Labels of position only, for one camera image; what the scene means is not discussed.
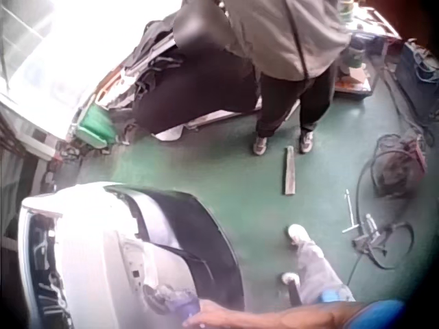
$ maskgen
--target black cable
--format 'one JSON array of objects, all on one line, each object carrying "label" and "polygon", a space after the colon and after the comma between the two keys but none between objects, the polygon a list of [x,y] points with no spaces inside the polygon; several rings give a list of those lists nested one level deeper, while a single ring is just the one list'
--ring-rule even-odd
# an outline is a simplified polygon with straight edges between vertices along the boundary
[{"label": "black cable", "polygon": [[[363,231],[361,217],[360,217],[360,209],[359,209],[359,189],[361,186],[361,180],[362,180],[364,174],[366,173],[366,171],[369,168],[371,168],[371,166],[373,166],[373,164],[377,161],[377,159],[379,159],[380,157],[382,157],[386,154],[395,154],[395,153],[405,154],[406,156],[408,156],[412,159],[415,159],[413,157],[413,155],[411,155],[410,153],[408,153],[406,151],[403,151],[400,149],[392,149],[392,150],[388,150],[388,151],[383,151],[380,154],[375,154],[370,160],[368,160],[368,162],[365,163],[365,165],[363,166],[363,168],[360,171],[358,181],[357,181],[357,186],[355,189],[355,217],[356,217],[357,223],[359,224],[359,229],[360,229],[361,234],[367,234],[367,232]],[[372,246],[372,240],[374,239],[373,234],[375,232],[378,232],[380,234],[385,233],[385,234],[387,234],[386,238],[385,238],[385,240],[387,241],[389,239],[390,235],[393,234],[393,232],[399,228],[405,228],[409,231],[410,246],[408,247],[407,252],[399,259],[398,262],[396,262],[395,265],[387,266],[387,265],[383,264],[381,261],[379,261],[373,252],[373,249],[374,249]],[[395,223],[386,224],[386,225],[382,226],[381,228],[377,229],[376,231],[371,232],[369,234],[369,238],[364,241],[364,244],[360,248],[361,254],[358,256],[358,259],[355,261],[355,264],[353,265],[353,268],[351,270],[351,273],[349,274],[348,282],[346,285],[348,286],[351,283],[352,277],[353,277],[353,275],[358,267],[358,264],[359,264],[359,262],[364,254],[367,254],[369,259],[371,259],[371,261],[376,266],[378,266],[380,269],[384,269],[384,270],[396,269],[412,252],[413,246],[414,246],[414,239],[415,239],[415,237],[414,237],[413,227],[408,222],[402,222],[402,223],[396,223],[396,224]]]},{"label": "black cable", "polygon": [[364,254],[360,254],[358,256],[357,260],[355,261],[355,264],[352,268],[351,274],[349,274],[349,279],[348,279],[348,283],[346,283],[346,286],[349,286],[351,284],[352,277],[354,276],[354,273],[357,270],[357,266],[358,266],[358,264],[363,256],[364,256]]},{"label": "black cable", "polygon": [[[388,89],[389,94],[390,94],[390,98],[392,99],[393,105],[396,109],[396,113],[417,133],[422,134],[424,136],[425,142],[428,146],[433,147],[436,144],[436,138],[434,137],[433,132],[430,130],[430,128],[428,127],[428,125],[426,123],[420,122],[418,119],[416,119],[416,115],[413,116],[413,119],[415,120],[412,121],[411,119],[409,119],[407,117],[407,115],[405,113],[403,113],[401,111],[401,109],[398,106],[398,103],[396,101],[396,97],[394,95],[394,91],[392,90],[392,87],[389,83],[389,81],[385,78],[384,74],[381,74],[381,71],[385,72],[385,71],[389,71],[390,69],[387,66],[384,66],[382,68],[376,67],[375,69],[377,71],[378,76],[381,78],[381,80],[383,81],[385,87]],[[409,107],[412,107],[413,104],[408,100],[407,104],[409,105]]]}]

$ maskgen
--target white sneaker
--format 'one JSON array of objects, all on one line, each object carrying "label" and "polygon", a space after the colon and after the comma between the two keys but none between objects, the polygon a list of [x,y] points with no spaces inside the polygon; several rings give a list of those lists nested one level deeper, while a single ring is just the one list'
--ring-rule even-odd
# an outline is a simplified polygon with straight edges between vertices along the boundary
[{"label": "white sneaker", "polygon": [[253,153],[257,156],[262,156],[267,150],[267,139],[262,137],[256,137],[253,144]]},{"label": "white sneaker", "polygon": [[302,154],[310,152],[313,148],[313,132],[301,132],[299,137],[299,150]]},{"label": "white sneaker", "polygon": [[284,274],[282,274],[281,281],[286,286],[291,282],[296,283],[297,288],[300,286],[300,278],[296,273],[293,272],[285,272]]},{"label": "white sneaker", "polygon": [[288,227],[288,236],[291,239],[292,245],[298,245],[302,241],[311,241],[306,229],[298,224],[293,224]]}]

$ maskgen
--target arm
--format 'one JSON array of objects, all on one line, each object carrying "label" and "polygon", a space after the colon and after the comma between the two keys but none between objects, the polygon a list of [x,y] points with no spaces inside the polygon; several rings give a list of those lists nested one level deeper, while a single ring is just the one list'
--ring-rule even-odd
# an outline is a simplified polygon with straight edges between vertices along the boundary
[{"label": "arm", "polygon": [[314,329],[341,328],[364,306],[360,303],[336,302],[312,306],[301,306],[279,313],[253,314],[222,308],[201,301],[201,311],[188,319],[184,325],[206,324],[216,327],[249,329]]}]

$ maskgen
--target gray pants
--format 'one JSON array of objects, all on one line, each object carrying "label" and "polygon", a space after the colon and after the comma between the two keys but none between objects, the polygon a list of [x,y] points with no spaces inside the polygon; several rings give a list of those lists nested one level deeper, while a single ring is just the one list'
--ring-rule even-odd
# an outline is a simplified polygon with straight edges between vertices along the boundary
[{"label": "gray pants", "polygon": [[342,301],[355,301],[351,290],[343,284],[314,241],[304,241],[298,246],[298,275],[298,294],[304,305],[318,302],[324,291],[335,291]]}]

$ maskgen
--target wooden plank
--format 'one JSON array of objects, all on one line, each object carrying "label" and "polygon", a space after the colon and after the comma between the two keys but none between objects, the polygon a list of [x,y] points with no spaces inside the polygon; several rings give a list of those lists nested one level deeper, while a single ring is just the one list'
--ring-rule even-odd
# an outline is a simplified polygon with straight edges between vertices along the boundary
[{"label": "wooden plank", "polygon": [[285,195],[296,194],[296,166],[294,165],[294,147],[287,147],[285,156]]}]

